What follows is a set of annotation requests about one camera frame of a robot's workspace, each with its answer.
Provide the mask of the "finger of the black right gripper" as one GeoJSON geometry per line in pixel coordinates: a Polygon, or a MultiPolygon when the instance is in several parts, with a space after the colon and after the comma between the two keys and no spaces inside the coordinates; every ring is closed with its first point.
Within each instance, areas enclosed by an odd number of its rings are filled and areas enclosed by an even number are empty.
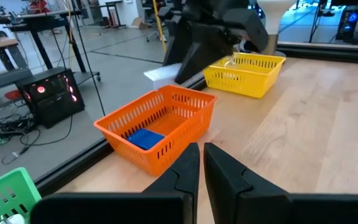
{"type": "Polygon", "coordinates": [[[164,65],[182,63],[193,64],[192,61],[192,25],[186,18],[166,20],[168,27],[168,48],[163,60],[164,65]]]}
{"type": "Polygon", "coordinates": [[[218,60],[232,55],[233,46],[238,44],[240,40],[238,35],[221,30],[196,32],[192,36],[187,53],[181,60],[181,67],[175,82],[183,84],[218,60]]]}

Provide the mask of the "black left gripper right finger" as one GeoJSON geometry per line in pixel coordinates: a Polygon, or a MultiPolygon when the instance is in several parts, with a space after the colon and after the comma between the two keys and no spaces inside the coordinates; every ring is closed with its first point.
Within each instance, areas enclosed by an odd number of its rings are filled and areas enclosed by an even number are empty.
{"type": "Polygon", "coordinates": [[[358,194],[287,192],[210,142],[204,175],[215,224],[358,224],[358,194]]]}

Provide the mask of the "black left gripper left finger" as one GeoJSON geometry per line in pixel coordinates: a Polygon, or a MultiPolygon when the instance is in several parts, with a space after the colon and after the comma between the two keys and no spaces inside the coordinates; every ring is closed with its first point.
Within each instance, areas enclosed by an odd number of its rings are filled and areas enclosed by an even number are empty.
{"type": "Polygon", "coordinates": [[[196,224],[199,179],[191,143],[144,191],[53,194],[36,203],[30,224],[196,224]]]}

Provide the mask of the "white plastic box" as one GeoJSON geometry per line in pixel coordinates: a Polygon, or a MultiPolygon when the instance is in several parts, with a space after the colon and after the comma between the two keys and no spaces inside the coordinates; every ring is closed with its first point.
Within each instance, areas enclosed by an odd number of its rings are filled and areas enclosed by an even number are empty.
{"type": "Polygon", "coordinates": [[[180,68],[181,63],[175,63],[149,70],[144,72],[144,75],[151,81],[153,89],[158,90],[166,85],[176,85],[175,78],[177,77],[180,68]]]}

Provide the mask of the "blue plastic box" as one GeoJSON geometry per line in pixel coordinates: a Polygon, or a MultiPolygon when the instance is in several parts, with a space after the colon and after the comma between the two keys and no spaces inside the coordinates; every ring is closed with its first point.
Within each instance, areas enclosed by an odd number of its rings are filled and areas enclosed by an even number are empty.
{"type": "Polygon", "coordinates": [[[138,129],[127,140],[144,151],[153,148],[165,136],[148,129],[138,129]]]}

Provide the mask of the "cardboard box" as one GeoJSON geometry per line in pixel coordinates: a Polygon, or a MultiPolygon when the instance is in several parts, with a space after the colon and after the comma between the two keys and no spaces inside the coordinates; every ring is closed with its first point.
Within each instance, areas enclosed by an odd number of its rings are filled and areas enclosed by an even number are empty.
{"type": "Polygon", "coordinates": [[[136,17],[131,24],[131,28],[148,29],[149,25],[144,21],[143,17],[136,17]]]}

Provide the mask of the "yellow plastic basket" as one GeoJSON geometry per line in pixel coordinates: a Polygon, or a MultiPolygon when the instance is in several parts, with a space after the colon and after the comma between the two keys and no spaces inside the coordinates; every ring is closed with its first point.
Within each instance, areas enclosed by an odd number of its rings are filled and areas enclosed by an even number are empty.
{"type": "Polygon", "coordinates": [[[203,70],[210,88],[262,98],[275,84],[285,57],[237,52],[237,68],[225,68],[227,57],[203,70]]]}

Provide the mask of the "orange plastic basket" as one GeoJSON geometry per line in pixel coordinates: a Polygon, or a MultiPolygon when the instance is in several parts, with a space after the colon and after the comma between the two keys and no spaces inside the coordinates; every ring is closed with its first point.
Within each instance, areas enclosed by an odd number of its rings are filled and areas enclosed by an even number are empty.
{"type": "Polygon", "coordinates": [[[167,85],[102,117],[94,126],[121,157],[150,175],[161,175],[208,130],[216,100],[202,91],[167,85]],[[144,150],[129,140],[142,129],[163,138],[144,150]]]}

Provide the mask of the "black computer tower blue lights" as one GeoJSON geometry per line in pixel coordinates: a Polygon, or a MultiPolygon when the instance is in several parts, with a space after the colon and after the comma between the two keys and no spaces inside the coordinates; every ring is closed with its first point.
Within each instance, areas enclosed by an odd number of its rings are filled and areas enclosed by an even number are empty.
{"type": "Polygon", "coordinates": [[[339,21],[336,40],[352,40],[358,22],[358,7],[345,8],[339,21]]]}

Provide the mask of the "black computer tower red lights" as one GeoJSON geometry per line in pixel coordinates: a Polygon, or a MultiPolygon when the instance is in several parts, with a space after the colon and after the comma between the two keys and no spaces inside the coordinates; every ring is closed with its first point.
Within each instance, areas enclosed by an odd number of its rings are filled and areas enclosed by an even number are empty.
{"type": "Polygon", "coordinates": [[[49,129],[85,109],[73,72],[55,67],[23,78],[15,85],[37,124],[49,129]]]}

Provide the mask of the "black workbench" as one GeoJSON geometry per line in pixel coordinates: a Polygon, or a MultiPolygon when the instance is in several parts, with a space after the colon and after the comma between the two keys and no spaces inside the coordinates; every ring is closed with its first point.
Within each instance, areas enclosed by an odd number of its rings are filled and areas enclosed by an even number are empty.
{"type": "Polygon", "coordinates": [[[68,43],[72,46],[74,56],[80,68],[79,72],[74,72],[78,84],[81,84],[90,78],[95,78],[100,82],[101,74],[99,72],[86,71],[78,45],[76,44],[76,40],[73,37],[73,31],[69,22],[69,17],[76,21],[76,17],[81,14],[82,12],[80,10],[74,9],[73,11],[55,11],[41,14],[17,16],[16,19],[21,20],[20,23],[8,25],[6,28],[12,32],[30,32],[46,68],[52,69],[52,62],[50,61],[47,51],[39,37],[39,32],[46,30],[53,31],[55,28],[64,27],[67,32],[68,43]]]}

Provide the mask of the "green plastic basket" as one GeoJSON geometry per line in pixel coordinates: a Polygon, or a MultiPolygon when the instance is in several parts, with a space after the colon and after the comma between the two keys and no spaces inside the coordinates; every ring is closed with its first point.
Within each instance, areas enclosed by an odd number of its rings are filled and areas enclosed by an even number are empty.
{"type": "Polygon", "coordinates": [[[23,167],[0,176],[0,224],[21,215],[24,224],[30,224],[30,212],[41,200],[31,176],[23,167]]]}

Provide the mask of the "red floor object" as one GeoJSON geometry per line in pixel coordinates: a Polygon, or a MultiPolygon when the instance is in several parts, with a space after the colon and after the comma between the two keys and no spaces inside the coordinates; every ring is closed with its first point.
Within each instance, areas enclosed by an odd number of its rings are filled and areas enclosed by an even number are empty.
{"type": "Polygon", "coordinates": [[[4,96],[11,101],[17,101],[22,99],[22,95],[19,90],[12,90],[4,94],[4,96]]]}

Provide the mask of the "black low platform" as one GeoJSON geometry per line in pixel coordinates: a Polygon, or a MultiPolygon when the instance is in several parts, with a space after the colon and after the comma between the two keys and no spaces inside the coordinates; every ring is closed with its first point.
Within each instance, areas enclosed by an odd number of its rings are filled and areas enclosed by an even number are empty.
{"type": "Polygon", "coordinates": [[[17,69],[0,73],[0,88],[13,85],[21,79],[32,77],[33,74],[29,69],[17,69]]]}

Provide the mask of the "black aluminium table frame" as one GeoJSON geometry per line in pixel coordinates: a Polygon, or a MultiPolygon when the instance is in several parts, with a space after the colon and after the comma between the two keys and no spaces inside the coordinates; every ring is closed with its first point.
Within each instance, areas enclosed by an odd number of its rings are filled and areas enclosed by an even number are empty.
{"type": "MultiPolygon", "coordinates": [[[[278,50],[293,58],[358,63],[355,45],[279,42],[278,50]]],[[[36,179],[35,186],[42,196],[55,193],[113,153],[107,140],[100,139],[36,179]]]]}

